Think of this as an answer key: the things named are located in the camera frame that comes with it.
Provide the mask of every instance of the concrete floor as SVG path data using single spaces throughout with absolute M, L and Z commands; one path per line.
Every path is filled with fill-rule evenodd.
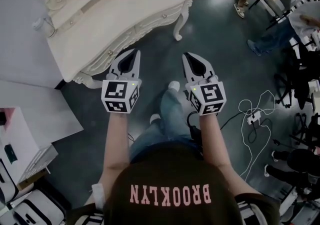
M 185 114 L 193 111 L 182 92 L 186 83 L 181 59 L 183 52 L 192 52 L 210 61 L 215 73 L 223 81 L 227 103 L 218 116 L 221 125 L 238 113 L 238 104 L 242 99 L 250 99 L 256 105 L 264 91 L 270 90 L 276 94 L 273 75 L 282 70 L 285 57 L 279 51 L 257 57 L 246 44 L 247 39 L 254 40 L 264 32 L 269 23 L 269 15 L 258 5 L 246 13 L 245 19 L 241 19 L 235 12 L 234 2 L 235 0 L 194 0 L 189 20 L 181 30 L 183 39 L 180 42 L 173 38 L 174 25 L 169 25 L 155 29 L 132 46 L 141 51 L 142 79 L 140 97 L 129 116 L 129 133 L 135 139 L 148 127 L 150 116 L 158 109 L 158 100 L 163 90 L 172 80 L 181 83 L 180 100 Z M 107 71 L 96 78 L 103 80 L 106 73 Z M 84 131 L 54 143 L 59 155 L 50 164 L 51 174 L 47 179 L 76 208 L 85 203 L 91 194 L 91 185 L 100 178 L 109 115 L 100 100 L 100 89 L 92 90 L 71 82 L 61 91 Z M 272 101 L 269 95 L 264 96 L 260 108 L 272 108 Z M 248 108 L 248 103 L 241 107 L 243 110 Z M 310 113 L 311 107 L 306 106 L 305 110 L 305 113 Z M 298 106 L 285 109 L 279 105 L 268 116 L 272 121 L 272 139 L 292 144 L 289 134 L 293 129 L 294 115 L 299 111 Z M 238 116 L 222 130 L 232 164 L 239 174 L 246 170 L 251 157 L 243 144 L 242 119 L 243 116 Z M 199 124 L 196 115 L 191 117 L 191 122 Z M 245 140 L 252 129 L 248 125 L 243 127 Z M 257 130 L 257 139 L 250 145 L 253 158 L 266 144 L 268 137 L 267 128 Z M 279 190 L 289 186 L 274 178 L 265 178 L 263 170 L 265 164 L 272 162 L 270 154 L 275 149 L 290 150 L 277 147 L 270 141 L 252 167 L 247 181 L 258 191 L 278 198 L 281 197 Z

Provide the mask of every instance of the curved table leg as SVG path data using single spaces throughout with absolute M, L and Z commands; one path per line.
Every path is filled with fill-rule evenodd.
M 175 40 L 180 41 L 182 39 L 182 36 L 179 34 L 179 32 L 182 29 L 182 27 L 186 24 L 188 17 L 189 17 L 189 7 L 185 6 L 173 30 L 173 35 Z
M 76 74 L 73 81 L 75 81 L 77 84 L 84 84 L 86 87 L 90 89 L 102 88 L 102 81 L 94 80 L 92 76 L 82 72 Z

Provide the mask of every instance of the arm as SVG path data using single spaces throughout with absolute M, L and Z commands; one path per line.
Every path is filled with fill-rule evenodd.
M 318 27 L 320 28 L 320 21 L 317 19 L 306 16 L 306 15 L 300 15 L 300 19 L 305 22 L 305 24 L 311 26 L 311 27 Z
M 206 162 L 217 167 L 229 184 L 234 196 L 258 191 L 249 186 L 232 168 L 229 154 L 215 114 L 200 116 L 203 157 Z
M 107 200 L 119 174 L 130 164 L 128 118 L 126 114 L 110 113 L 104 150 L 103 171 L 98 183 L 103 186 Z M 86 205 L 93 203 L 91 195 Z

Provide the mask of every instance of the white sneaker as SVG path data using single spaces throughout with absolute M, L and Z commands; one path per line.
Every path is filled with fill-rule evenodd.
M 157 119 L 161 119 L 160 115 L 159 114 L 153 114 L 151 117 L 150 117 L 150 125 L 153 121 L 157 120 Z
M 234 8 L 237 14 L 244 19 L 245 18 L 245 9 L 243 7 L 239 7 L 236 3 L 234 4 Z
M 270 174 L 267 173 L 267 167 L 268 167 L 268 166 L 269 166 L 268 164 L 266 164 L 266 165 L 264 166 L 264 176 L 265 176 L 265 177 L 269 177 L 269 176 L 270 176 Z
M 180 90 L 180 83 L 179 83 L 178 81 L 172 81 L 172 82 L 170 82 L 168 88 L 169 88 L 169 89 L 174 89 L 174 90 L 176 90 L 177 92 L 179 92 L 179 90 Z
M 275 156 L 274 156 L 275 152 L 276 152 L 275 150 L 272 151 L 271 156 L 273 157 L 273 161 L 274 161 L 274 162 L 278 162 L 279 159 L 275 159 Z

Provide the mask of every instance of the hand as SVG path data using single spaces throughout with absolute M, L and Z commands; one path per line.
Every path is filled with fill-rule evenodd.
M 305 22 L 305 24 L 307 24 L 308 26 L 311 27 L 319 27 L 320 26 L 320 22 L 317 21 L 315 18 L 307 16 L 307 15 L 300 15 L 300 19 Z

